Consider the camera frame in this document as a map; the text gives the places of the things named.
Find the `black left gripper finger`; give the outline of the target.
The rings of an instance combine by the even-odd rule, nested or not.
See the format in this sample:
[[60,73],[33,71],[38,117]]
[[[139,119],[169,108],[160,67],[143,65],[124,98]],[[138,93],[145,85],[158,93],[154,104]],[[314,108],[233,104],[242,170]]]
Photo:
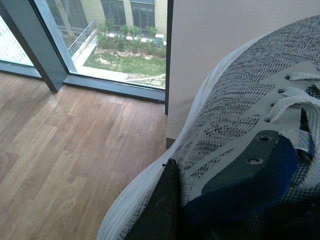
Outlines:
[[126,240],[176,240],[180,200],[179,170],[172,158],[163,165],[164,170],[146,208]]

